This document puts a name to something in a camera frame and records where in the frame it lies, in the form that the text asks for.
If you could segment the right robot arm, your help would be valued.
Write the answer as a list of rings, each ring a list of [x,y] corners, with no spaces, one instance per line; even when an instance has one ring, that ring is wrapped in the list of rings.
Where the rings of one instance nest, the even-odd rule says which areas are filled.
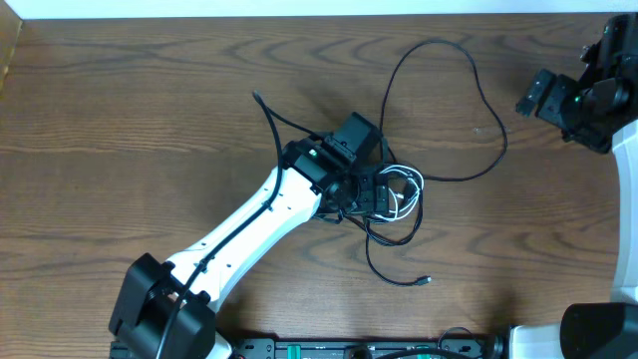
[[[509,358],[634,358],[637,355],[637,16],[615,15],[584,47],[583,74],[546,69],[533,77],[516,111],[558,128],[567,143],[611,155],[617,172],[618,246],[604,302],[569,305],[558,322],[516,325]]]

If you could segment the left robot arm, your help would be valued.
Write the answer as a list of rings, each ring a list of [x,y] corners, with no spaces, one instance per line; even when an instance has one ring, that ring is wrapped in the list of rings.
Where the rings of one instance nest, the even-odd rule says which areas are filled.
[[[115,358],[229,358],[216,314],[233,287],[283,236],[315,214],[389,209],[369,155],[385,144],[358,113],[332,133],[285,146],[257,192],[212,232],[160,262],[148,253],[127,270],[110,319]]]

